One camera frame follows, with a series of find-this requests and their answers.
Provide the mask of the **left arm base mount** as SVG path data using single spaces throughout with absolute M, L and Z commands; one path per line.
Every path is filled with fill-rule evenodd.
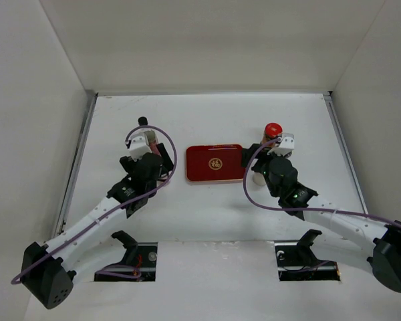
M 154 282 L 158 260 L 158 244 L 139 243 L 124 231 L 112 238 L 125 249 L 120 261 L 111 263 L 94 274 L 95 282 Z

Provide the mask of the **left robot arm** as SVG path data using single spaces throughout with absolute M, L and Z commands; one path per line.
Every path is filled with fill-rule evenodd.
M 29 245 L 23 254 L 21 273 L 13 283 L 21 282 L 40 303 L 51 310 L 61 304 L 74 287 L 76 261 L 89 249 L 109 236 L 123 239 L 114 250 L 114 259 L 124 267 L 136 261 L 132 239 L 117 231 L 137 210 L 145 206 L 159 190 L 159 181 L 167 182 L 174 173 L 175 158 L 170 158 L 162 143 L 157 153 L 146 149 L 121 158 L 127 175 L 116 183 L 95 209 L 65 233 L 44 245 Z

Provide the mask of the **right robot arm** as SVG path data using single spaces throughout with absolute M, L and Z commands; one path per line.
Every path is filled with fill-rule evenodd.
M 260 174 L 269 194 L 278 200 L 275 211 L 312 223 L 343 237 L 333 244 L 315 238 L 320 230 L 309 230 L 298 241 L 296 254 L 306 270 L 322 261 L 344 262 L 372 274 L 386 288 L 401 293 L 401 222 L 346 211 L 298 181 L 291 161 L 268 143 L 252 144 L 241 151 L 241 166 Z

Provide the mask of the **dark sauce bottle black cap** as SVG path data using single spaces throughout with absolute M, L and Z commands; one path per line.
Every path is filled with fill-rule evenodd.
M 148 125 L 147 118 L 144 117 L 144 116 L 139 117 L 138 125 L 139 126 L 147 126 Z M 155 131 L 153 129 L 150 129 L 150 128 L 142 128 L 140 131 L 142 133 L 144 133 L 144 135 L 146 136 L 146 140 L 148 142 L 150 150 L 154 154 L 160 155 L 160 152 L 159 152 L 158 147 L 157 147 L 158 140 L 157 140 L 157 136 L 156 136 Z

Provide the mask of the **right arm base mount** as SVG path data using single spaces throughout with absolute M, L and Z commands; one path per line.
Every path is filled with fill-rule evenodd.
M 311 250 L 313 242 L 321 234 L 321 231 L 310 229 L 299 240 L 275 242 L 280 281 L 340 281 L 337 263 L 319 260 Z

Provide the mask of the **small black dome cap bottle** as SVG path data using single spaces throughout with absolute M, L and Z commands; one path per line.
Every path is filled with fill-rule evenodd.
M 264 176 L 261 173 L 253 173 L 253 182 L 261 187 L 266 185 Z

